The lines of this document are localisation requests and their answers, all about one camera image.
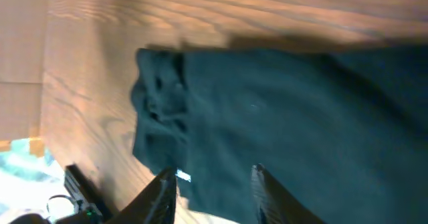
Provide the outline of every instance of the dark green garment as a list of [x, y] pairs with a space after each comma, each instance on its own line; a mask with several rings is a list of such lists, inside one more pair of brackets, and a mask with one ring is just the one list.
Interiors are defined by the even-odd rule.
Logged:
[[262, 163], [327, 223], [428, 220], [428, 47], [296, 55], [141, 49], [134, 156], [189, 208], [257, 223]]

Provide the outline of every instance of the wooden table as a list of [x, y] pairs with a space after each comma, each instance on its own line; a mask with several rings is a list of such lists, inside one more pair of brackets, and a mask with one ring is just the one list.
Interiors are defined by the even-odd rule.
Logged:
[[[122, 209], [153, 178], [131, 154], [137, 48], [320, 51], [427, 36], [428, 0], [49, 0], [42, 138]], [[219, 221], [179, 204], [177, 223]]]

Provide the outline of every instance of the dark fabric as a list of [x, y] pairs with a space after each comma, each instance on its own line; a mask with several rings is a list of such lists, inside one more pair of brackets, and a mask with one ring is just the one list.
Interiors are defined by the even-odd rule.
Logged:
[[428, 220], [428, 47], [297, 55], [141, 49], [134, 156], [189, 208], [257, 223], [262, 163], [327, 223]]

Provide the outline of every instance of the dark green fabric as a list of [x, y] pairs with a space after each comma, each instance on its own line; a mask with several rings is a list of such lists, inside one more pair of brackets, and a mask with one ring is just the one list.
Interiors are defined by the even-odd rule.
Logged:
[[296, 55], [141, 49], [134, 156], [189, 208], [256, 223], [262, 163], [327, 223], [428, 220], [428, 47]]

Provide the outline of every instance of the teal fabric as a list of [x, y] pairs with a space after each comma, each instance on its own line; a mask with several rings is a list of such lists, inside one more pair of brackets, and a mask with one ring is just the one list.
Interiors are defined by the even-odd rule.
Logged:
[[140, 49], [133, 154], [189, 208], [257, 223], [262, 163], [327, 223], [428, 220], [428, 47], [298, 55]]

